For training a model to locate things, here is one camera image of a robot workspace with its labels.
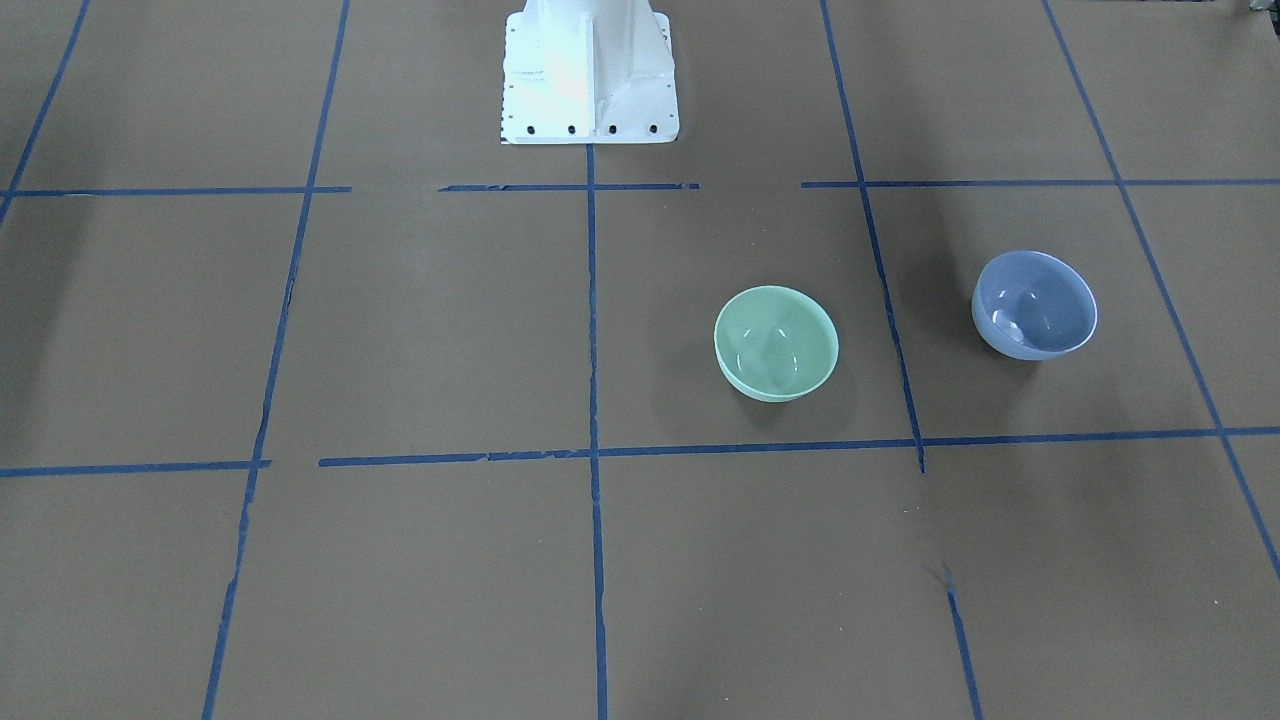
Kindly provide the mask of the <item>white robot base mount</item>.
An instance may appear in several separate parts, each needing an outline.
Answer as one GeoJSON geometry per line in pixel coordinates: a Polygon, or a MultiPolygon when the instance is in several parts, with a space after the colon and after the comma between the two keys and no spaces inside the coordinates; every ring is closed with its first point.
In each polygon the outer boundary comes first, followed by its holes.
{"type": "Polygon", "coordinates": [[[672,28],[649,1],[527,1],[504,41],[502,143],[678,138],[672,28]]]}

